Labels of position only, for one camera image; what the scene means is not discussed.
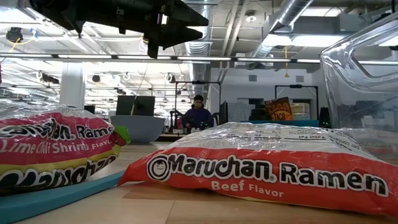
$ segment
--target lime chili shrimp ramen package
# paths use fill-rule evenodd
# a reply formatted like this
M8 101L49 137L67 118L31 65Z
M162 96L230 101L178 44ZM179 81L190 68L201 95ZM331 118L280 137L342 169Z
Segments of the lime chili shrimp ramen package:
M227 123L132 163L119 184L141 180L246 200L398 216L398 167L340 130Z
M86 180L113 162L126 142L88 111L0 104L0 194Z

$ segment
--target large bowl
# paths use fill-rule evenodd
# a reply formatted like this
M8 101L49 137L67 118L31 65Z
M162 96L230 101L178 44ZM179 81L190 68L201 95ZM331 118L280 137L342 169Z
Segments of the large bowl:
M127 127L131 142L149 143L160 136L165 119L152 116L116 115L111 117L111 123Z

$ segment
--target white pillar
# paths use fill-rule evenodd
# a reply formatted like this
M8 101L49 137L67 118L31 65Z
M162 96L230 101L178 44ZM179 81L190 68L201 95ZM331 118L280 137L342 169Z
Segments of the white pillar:
M206 102L207 109L211 114L220 112L220 86L210 84L208 92L208 100Z
M64 63L62 70L60 104L84 108L86 75L82 63Z

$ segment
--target man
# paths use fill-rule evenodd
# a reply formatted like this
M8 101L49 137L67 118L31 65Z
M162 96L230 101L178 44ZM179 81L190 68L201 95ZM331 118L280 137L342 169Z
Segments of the man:
M200 128L201 130L213 127L213 117L211 113L205 109L203 104L203 96L197 95L193 99L192 109L189 109L182 118L184 127Z

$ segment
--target table surface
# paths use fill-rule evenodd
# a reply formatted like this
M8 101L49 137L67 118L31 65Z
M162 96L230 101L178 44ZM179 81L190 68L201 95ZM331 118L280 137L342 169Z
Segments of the table surface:
M97 179L125 169L131 162L168 143L125 146L120 157L99 171ZM124 184L62 208L19 222L43 223L266 223L266 224L390 224L387 217L321 208L249 202L204 190L174 189L161 184Z

